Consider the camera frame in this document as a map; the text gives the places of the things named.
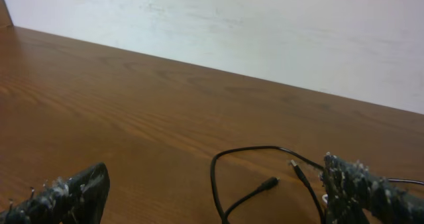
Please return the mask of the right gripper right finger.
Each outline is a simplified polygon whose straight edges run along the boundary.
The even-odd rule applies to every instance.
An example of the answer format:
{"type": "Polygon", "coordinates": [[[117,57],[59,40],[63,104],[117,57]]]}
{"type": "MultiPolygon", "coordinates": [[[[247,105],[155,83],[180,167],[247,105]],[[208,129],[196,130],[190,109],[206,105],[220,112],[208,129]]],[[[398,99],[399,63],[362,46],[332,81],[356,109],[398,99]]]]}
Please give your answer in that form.
{"type": "Polygon", "coordinates": [[[362,163],[326,154],[323,184],[326,223],[368,223],[364,210],[381,223],[423,224],[423,199],[373,176],[362,163]]]}

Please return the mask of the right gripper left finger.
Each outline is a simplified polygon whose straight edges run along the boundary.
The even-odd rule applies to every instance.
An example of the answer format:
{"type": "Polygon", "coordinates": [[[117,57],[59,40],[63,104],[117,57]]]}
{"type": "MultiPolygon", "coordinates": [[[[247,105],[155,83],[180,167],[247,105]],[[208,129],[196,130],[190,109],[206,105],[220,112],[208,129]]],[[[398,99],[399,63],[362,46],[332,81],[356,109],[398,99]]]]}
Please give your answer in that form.
{"type": "Polygon", "coordinates": [[[44,191],[1,212],[1,224],[99,224],[107,202],[110,179],[100,162],[68,179],[58,178],[44,191]]]}

